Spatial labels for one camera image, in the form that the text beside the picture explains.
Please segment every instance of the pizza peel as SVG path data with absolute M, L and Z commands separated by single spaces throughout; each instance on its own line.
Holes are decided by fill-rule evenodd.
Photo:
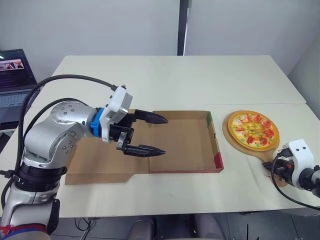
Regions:
M 235 138 L 232 136 L 232 134 L 230 133 L 229 127 L 228 127 L 229 118 L 231 116 L 233 116 L 234 114 L 236 114 L 237 112 L 240 113 L 242 111 L 235 111 L 235 112 L 230 113 L 223 121 L 222 131 L 223 131 L 225 139 L 229 142 L 229 144 L 231 146 L 233 146 L 235 149 L 237 149 L 238 151 L 240 151 L 246 155 L 256 157 L 256 158 L 260 159 L 263 163 L 264 162 L 273 162 L 273 160 L 274 160 L 273 153 L 278 148 L 279 142 L 280 142 L 279 137 L 277 137 L 275 139 L 275 143 L 273 144 L 273 147 L 270 149 L 267 149 L 267 150 L 252 150 L 252 149 L 249 149 L 249 148 L 239 144 L 235 140 Z M 279 177 L 277 175 L 275 175 L 275 180 L 276 180 L 276 183 L 279 187 L 284 187 L 287 185 L 287 183 L 285 181 L 279 179 Z

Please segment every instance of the pizza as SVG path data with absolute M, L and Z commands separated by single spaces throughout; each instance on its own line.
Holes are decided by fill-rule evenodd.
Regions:
M 237 111 L 228 120 L 228 130 L 242 146 L 266 151 L 277 144 L 279 132 L 266 116 L 254 111 Z

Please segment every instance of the laptop screen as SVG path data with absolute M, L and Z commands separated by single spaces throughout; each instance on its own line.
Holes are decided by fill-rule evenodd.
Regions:
M 0 51 L 0 92 L 31 89 L 37 81 L 22 49 Z

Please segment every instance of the pizza box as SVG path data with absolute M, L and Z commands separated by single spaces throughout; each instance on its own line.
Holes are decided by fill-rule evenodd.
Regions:
M 66 185 L 124 183 L 134 174 L 219 173 L 224 169 L 209 111 L 155 111 L 166 124 L 133 123 L 131 145 L 166 151 L 154 157 L 124 155 L 116 143 L 82 138 L 68 165 Z

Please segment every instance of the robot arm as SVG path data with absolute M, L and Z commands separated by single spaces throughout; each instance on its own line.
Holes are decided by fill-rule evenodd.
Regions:
M 125 86 L 115 90 L 105 108 L 65 101 L 56 105 L 47 119 L 30 129 L 25 137 L 22 165 L 13 176 L 14 183 L 3 209 L 2 236 L 32 228 L 50 235 L 56 229 L 60 209 L 56 199 L 59 182 L 82 137 L 102 138 L 105 143 L 117 142 L 116 148 L 127 155 L 152 157 L 165 153 L 152 146 L 130 145 L 134 132 L 132 124 L 137 119 L 153 124 L 168 122 L 152 112 L 136 110 L 128 113 L 131 101 L 132 96 Z
M 263 166 L 272 171 L 271 162 L 264 162 Z M 283 146 L 278 153 L 274 173 L 286 183 L 311 191 L 320 198 L 320 167 L 315 166 L 314 156 L 303 139 L 290 141 Z

